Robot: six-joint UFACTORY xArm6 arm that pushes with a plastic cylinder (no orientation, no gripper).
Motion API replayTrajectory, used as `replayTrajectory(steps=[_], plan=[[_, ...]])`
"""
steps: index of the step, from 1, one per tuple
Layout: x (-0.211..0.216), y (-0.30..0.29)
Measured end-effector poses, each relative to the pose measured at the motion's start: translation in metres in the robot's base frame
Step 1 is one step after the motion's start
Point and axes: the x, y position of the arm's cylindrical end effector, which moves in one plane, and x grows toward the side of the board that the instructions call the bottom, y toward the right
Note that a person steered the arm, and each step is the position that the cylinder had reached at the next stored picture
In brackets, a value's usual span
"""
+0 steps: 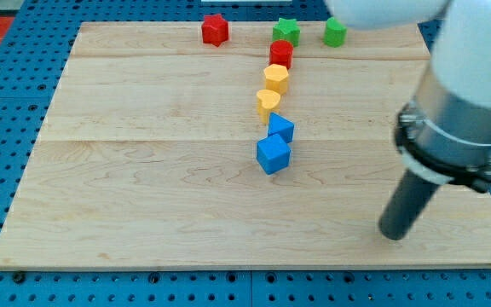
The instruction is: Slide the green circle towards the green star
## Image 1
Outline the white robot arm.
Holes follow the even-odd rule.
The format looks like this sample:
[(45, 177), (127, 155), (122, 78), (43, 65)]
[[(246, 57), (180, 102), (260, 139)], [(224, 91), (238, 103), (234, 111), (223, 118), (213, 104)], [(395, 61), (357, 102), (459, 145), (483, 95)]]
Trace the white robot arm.
[(407, 184), (491, 188), (491, 0), (330, 0), (356, 30), (442, 17), (430, 62), (399, 112), (396, 146)]

